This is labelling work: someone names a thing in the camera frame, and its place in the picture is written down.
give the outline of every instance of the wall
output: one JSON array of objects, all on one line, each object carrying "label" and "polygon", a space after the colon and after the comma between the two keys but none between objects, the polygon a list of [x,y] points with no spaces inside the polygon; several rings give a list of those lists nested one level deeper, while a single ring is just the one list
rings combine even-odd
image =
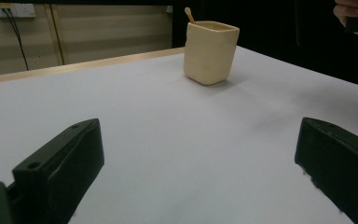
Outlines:
[{"label": "wall", "polygon": [[[165,6],[34,8],[35,18],[16,19],[30,70],[172,46],[172,14]],[[10,22],[0,19],[0,74],[25,70]]]}]

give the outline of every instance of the white tabletop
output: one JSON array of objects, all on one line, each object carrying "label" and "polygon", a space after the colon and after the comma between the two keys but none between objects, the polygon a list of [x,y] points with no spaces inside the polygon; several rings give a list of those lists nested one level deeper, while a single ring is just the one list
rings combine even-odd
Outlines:
[{"label": "white tabletop", "polygon": [[0,82],[0,181],[98,118],[105,165],[70,223],[352,223],[294,156],[303,117],[358,135],[358,85],[237,47],[205,87],[183,56]]}]

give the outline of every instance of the finger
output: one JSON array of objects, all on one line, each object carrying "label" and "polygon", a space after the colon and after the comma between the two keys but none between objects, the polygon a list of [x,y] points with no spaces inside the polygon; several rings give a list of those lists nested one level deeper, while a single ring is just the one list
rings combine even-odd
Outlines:
[{"label": "finger", "polygon": [[336,0],[336,3],[347,7],[358,7],[358,0]]},{"label": "finger", "polygon": [[358,17],[358,7],[337,5],[333,9],[334,15],[339,17]]}]

